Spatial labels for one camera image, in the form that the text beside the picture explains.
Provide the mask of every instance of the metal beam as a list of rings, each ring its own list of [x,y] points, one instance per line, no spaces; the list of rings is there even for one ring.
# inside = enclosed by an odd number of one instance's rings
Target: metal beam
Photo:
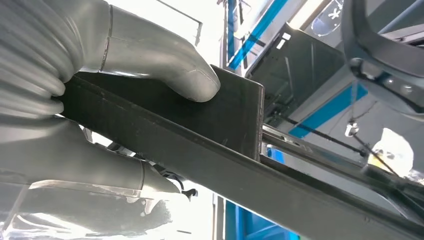
[[[422,239],[421,225],[267,157],[261,156],[258,162],[146,110],[134,102],[143,94],[138,89],[137,95],[128,89],[128,94],[118,96],[75,78],[62,97],[63,115],[302,236],[315,240]],[[207,112],[208,103],[202,106]],[[220,124],[226,124],[225,118]]]

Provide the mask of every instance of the metal rod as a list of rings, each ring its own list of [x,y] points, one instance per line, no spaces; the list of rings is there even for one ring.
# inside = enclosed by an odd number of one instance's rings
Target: metal rod
[[[299,128],[305,129],[306,131],[309,131],[309,132],[311,132],[311,133],[314,133],[314,134],[316,134],[316,135],[318,135],[318,136],[320,136],[320,137],[323,137],[323,138],[325,138],[325,139],[327,139],[327,140],[330,140],[330,141],[332,141],[332,142],[334,142],[334,143],[336,143],[336,144],[338,144],[338,145],[341,145],[341,146],[343,146],[343,147],[345,147],[345,148],[347,148],[347,149],[350,149],[350,150],[352,150],[352,151],[354,151],[354,152],[357,152],[357,153],[359,153],[362,157],[364,157],[364,156],[366,156],[366,155],[367,155],[364,151],[362,151],[362,150],[360,150],[360,149],[358,149],[358,148],[355,148],[355,147],[353,147],[353,146],[351,146],[351,145],[349,145],[349,144],[346,144],[346,143],[344,143],[344,142],[342,142],[342,141],[340,141],[340,140],[337,140],[337,139],[335,139],[334,137],[329,136],[329,135],[327,135],[327,134],[325,134],[325,133],[323,133],[323,132],[317,131],[317,130],[315,130],[315,129],[313,129],[313,128],[310,128],[310,127],[308,127],[308,126],[306,126],[306,125],[303,125],[302,123],[299,123],[299,122],[297,122],[297,121],[295,121],[295,120],[293,120],[293,119],[291,119],[291,118],[289,118],[289,117],[286,117],[286,116],[279,116],[279,117],[280,117],[280,118],[282,118],[282,119],[284,119],[285,121],[287,121],[287,122],[289,122],[289,123],[293,124],[293,125],[298,126]]]

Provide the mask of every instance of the metal clip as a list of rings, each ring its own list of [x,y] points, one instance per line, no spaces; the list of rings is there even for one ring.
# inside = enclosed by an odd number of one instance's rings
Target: metal clip
[[[348,138],[351,138],[355,134],[357,134],[358,131],[359,131],[358,123],[355,121],[350,121],[346,126],[346,131],[344,132],[344,135]]]

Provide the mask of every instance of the bright light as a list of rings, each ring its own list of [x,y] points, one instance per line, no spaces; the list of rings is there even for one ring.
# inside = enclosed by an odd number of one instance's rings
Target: bright light
[[[281,49],[281,47],[283,46],[283,44],[286,42],[286,40],[281,39],[281,41],[279,41],[279,44],[277,45],[277,49]]]
[[[292,29],[299,29],[305,21],[312,15],[312,13],[317,10],[318,6],[324,0],[308,0],[303,6],[297,11],[296,15],[288,23]]]

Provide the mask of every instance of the wire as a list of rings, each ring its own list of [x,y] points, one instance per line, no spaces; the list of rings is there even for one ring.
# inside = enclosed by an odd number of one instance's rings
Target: wire
[[[382,163],[390,172],[392,172],[397,177],[400,177],[387,163],[380,158],[380,156],[375,153],[370,146],[368,146],[365,142],[363,142],[356,134],[353,135],[353,138],[356,139],[370,154],[372,154],[380,163]]]
[[[325,139],[327,139],[327,140],[329,140],[329,141],[331,141],[333,143],[339,144],[339,145],[341,145],[341,146],[343,146],[345,148],[348,148],[348,149],[350,149],[350,150],[352,150],[354,152],[357,152],[362,157],[365,157],[367,155],[364,151],[362,151],[362,150],[360,150],[358,148],[355,148],[355,147],[353,147],[353,146],[351,146],[349,144],[346,144],[346,143],[344,143],[344,142],[342,142],[340,140],[337,140],[334,137],[329,136],[329,135],[327,135],[327,134],[325,134],[323,132],[317,131],[317,130],[315,130],[313,128],[310,128],[310,127],[308,127],[306,125],[303,125],[302,123],[299,123],[298,121],[295,121],[295,120],[293,120],[293,119],[291,119],[289,117],[286,117],[286,116],[279,116],[279,117],[281,117],[282,119],[286,120],[287,122],[289,122],[289,123],[291,123],[293,125],[296,125],[299,128],[302,128],[302,129],[304,129],[304,130],[306,130],[308,132],[314,133],[314,134],[316,134],[316,135],[318,135],[318,136],[320,136],[322,138],[325,138]]]

